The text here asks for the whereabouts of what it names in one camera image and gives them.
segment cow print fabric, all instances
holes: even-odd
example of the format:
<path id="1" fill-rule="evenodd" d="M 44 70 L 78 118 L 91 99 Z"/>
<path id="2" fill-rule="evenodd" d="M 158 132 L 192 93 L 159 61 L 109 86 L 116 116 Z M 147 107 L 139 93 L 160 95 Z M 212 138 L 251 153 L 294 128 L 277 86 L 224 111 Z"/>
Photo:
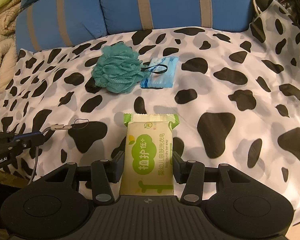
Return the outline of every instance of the cow print fabric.
<path id="1" fill-rule="evenodd" d="M 124 42 L 140 59 L 178 56 L 173 88 L 117 95 L 94 85 L 101 48 Z M 21 50 L 15 76 L 0 97 L 0 131 L 22 134 L 54 124 L 36 179 L 66 162 L 90 165 L 124 150 L 123 113 L 177 113 L 173 149 L 206 166 L 229 163 L 287 197 L 300 221 L 300 29 L 273 1 L 243 33 L 200 27 L 138 31 L 72 48 Z M 29 177 L 34 150 L 5 170 Z M 82 183 L 80 191 L 91 197 Z M 175 185 L 180 196 L 183 187 Z M 204 198 L 214 194 L 205 185 Z"/>

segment green logo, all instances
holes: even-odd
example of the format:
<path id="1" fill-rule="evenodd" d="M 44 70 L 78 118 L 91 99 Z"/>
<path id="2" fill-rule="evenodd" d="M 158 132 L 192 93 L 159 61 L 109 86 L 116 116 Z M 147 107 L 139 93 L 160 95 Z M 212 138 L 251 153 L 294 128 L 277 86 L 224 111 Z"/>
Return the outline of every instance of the green logo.
<path id="1" fill-rule="evenodd" d="M 157 148 L 149 135 L 141 134 L 138 136 L 131 154 L 133 157 L 132 167 L 136 173 L 146 175 L 154 169 L 154 157 L 157 154 Z"/>

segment blue wrapper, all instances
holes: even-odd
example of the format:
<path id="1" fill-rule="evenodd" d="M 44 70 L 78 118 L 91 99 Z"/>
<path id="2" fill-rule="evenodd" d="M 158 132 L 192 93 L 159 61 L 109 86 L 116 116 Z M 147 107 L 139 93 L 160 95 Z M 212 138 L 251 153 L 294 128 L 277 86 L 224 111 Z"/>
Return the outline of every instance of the blue wrapper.
<path id="1" fill-rule="evenodd" d="M 141 81 L 141 88 L 172 88 L 174 73 L 176 71 L 176 66 L 179 57 L 162 57 L 153 58 L 149 64 L 150 68 L 148 71 L 155 72 L 163 70 L 164 67 L 158 66 L 158 64 L 166 65 L 168 70 L 162 74 L 151 73 L 148 78 Z"/>

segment bar soap package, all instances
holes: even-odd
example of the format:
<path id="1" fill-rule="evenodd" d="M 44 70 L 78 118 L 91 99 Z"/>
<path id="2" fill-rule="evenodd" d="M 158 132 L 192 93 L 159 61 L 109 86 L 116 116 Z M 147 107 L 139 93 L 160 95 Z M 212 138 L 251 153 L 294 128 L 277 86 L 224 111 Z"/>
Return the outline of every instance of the bar soap package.
<path id="1" fill-rule="evenodd" d="M 174 195 L 172 129 L 176 114 L 124 114 L 128 127 L 120 195 Z"/>

